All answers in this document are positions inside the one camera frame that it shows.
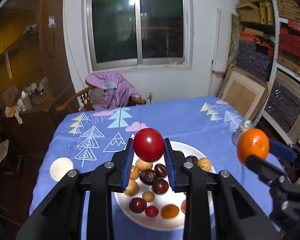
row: window pane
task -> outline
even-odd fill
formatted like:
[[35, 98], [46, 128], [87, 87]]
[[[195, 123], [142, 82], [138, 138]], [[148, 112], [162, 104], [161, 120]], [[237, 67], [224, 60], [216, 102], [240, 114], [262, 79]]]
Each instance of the window pane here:
[[97, 63], [137, 58], [134, 0], [92, 0]]
[[140, 0], [142, 57], [183, 57], [182, 0]]

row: white cup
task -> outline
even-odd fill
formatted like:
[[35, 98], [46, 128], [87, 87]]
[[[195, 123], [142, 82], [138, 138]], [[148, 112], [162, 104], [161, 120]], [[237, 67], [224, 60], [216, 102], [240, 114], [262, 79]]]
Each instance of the white cup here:
[[70, 170], [73, 170], [73, 162], [66, 157], [58, 158], [50, 166], [50, 177], [60, 181]]

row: orange fruit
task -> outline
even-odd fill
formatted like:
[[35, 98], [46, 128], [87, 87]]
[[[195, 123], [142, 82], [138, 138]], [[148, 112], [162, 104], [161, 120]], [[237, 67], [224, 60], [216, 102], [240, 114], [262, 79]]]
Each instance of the orange fruit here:
[[249, 155], [255, 154], [266, 159], [269, 153], [268, 136], [260, 129], [250, 129], [241, 135], [237, 144], [237, 155], [241, 164], [246, 164]]

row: window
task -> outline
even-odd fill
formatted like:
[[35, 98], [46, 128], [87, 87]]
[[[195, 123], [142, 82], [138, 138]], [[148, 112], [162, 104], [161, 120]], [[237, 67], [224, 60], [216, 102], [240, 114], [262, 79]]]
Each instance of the window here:
[[184, 0], [87, 0], [92, 69], [185, 62]]

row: plate of fruit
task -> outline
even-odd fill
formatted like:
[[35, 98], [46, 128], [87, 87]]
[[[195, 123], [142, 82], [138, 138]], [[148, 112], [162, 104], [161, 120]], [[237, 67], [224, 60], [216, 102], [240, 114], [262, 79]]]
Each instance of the plate of fruit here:
[[[173, 150], [181, 151], [187, 161], [200, 166], [205, 171], [216, 173], [211, 161], [199, 150], [180, 142], [171, 141], [170, 144]], [[114, 195], [123, 213], [138, 225], [158, 231], [184, 227], [186, 193], [172, 191], [163, 156], [156, 162], [148, 163], [135, 154], [125, 192], [114, 193]], [[210, 192], [208, 192], [208, 200], [211, 209]]]

